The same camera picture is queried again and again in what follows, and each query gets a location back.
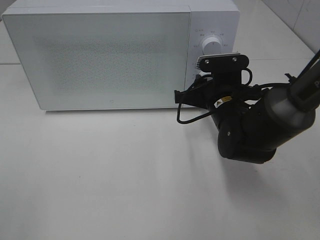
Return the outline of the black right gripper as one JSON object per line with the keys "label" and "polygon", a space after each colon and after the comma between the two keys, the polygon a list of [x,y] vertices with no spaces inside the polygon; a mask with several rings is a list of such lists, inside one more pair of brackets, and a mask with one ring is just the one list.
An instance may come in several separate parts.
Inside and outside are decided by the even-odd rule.
{"label": "black right gripper", "polygon": [[174,90],[174,102],[216,113],[235,113],[238,104],[233,95],[238,89],[234,79],[207,79],[197,74],[185,91]]}

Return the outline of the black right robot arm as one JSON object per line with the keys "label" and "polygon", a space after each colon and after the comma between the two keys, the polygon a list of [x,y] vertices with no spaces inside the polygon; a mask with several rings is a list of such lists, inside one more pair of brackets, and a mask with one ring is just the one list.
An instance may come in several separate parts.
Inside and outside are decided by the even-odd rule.
{"label": "black right robot arm", "polygon": [[218,130],[223,158],[263,164],[279,146],[309,129],[320,105],[320,56],[315,54],[287,83],[242,82],[249,58],[241,53],[203,55],[197,59],[193,83],[175,91],[178,106],[205,110]]}

